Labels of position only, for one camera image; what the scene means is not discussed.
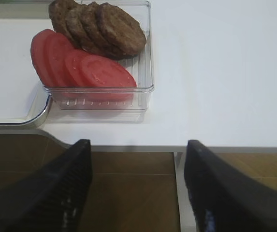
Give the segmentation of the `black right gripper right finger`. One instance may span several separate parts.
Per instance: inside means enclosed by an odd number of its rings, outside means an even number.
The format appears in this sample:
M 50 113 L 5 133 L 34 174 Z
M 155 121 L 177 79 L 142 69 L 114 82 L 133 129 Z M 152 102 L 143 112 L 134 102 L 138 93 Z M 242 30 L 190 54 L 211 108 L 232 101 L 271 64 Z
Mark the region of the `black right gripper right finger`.
M 201 232 L 277 232 L 277 191 L 190 140 L 184 178 Z

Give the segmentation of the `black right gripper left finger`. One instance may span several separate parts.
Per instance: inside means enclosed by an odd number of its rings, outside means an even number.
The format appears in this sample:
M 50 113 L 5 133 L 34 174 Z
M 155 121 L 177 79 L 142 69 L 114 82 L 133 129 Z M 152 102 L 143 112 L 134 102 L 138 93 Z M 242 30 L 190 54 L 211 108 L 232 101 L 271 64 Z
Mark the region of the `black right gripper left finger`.
M 91 184 L 90 140 L 79 140 L 0 190 L 0 232 L 75 232 Z

